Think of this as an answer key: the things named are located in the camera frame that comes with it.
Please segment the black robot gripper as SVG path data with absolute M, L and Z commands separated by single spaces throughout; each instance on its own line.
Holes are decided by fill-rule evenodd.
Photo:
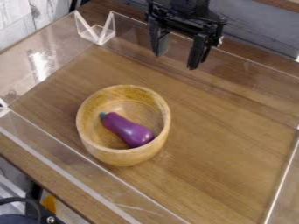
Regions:
M 211 46 L 223 41 L 227 19 L 210 9 L 211 0 L 146 0 L 147 21 L 154 55 L 169 51 L 170 31 L 193 37 L 187 67 L 195 70 L 210 54 Z

